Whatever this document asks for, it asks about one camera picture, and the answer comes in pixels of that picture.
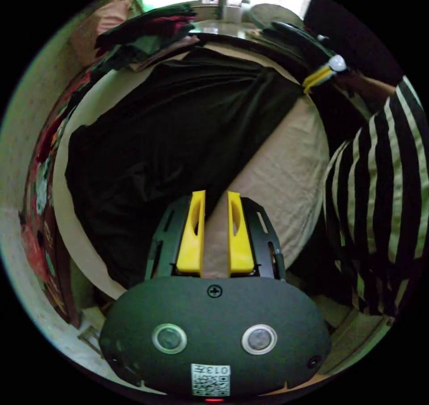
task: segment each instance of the qr code label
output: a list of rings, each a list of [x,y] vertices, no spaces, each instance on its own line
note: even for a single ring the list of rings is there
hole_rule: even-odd
[[[229,396],[231,367],[228,365],[191,364],[192,394],[196,396]]]

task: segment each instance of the circular sensor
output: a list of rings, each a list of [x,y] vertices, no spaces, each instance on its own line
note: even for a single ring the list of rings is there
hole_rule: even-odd
[[[251,355],[264,355],[277,343],[276,331],[267,325],[255,325],[247,329],[241,339],[241,345]]]
[[[152,342],[159,351],[168,355],[175,355],[184,350],[187,337],[185,331],[179,326],[165,323],[154,329]]]

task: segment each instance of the mattress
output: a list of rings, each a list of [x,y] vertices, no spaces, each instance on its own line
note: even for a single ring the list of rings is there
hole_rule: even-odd
[[[287,79],[295,81],[287,71],[262,55],[218,44],[205,47],[273,67]],[[173,58],[181,59],[185,55]],[[64,177],[68,142],[74,130],[93,123],[147,79],[152,70],[153,67],[149,67],[138,74],[127,70],[111,71],[102,78],[71,116],[54,167],[55,215],[67,250],[88,279],[114,299],[119,298],[125,289],[109,278],[104,262],[74,213]],[[322,206],[321,185],[328,162],[328,141],[322,120],[310,97],[304,96],[228,187],[228,190],[240,192],[264,206],[278,234],[286,268],[303,249],[316,225]],[[227,277],[226,194],[206,223],[203,273],[204,276]]]

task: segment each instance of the white knob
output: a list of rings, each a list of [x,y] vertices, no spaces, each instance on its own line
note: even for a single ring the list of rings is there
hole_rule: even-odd
[[[336,72],[344,71],[347,69],[347,65],[345,64],[344,58],[341,55],[334,55],[328,61],[329,67]]]

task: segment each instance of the bottle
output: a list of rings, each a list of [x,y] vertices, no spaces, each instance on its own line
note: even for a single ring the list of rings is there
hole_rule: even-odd
[[[251,9],[250,0],[242,0],[241,3],[240,3],[240,7],[241,7],[241,10],[242,10],[241,21],[242,22],[249,22],[250,21],[249,11]]]
[[[223,8],[228,3],[228,0],[218,0],[218,10],[216,13],[216,19],[221,20],[223,17]]]

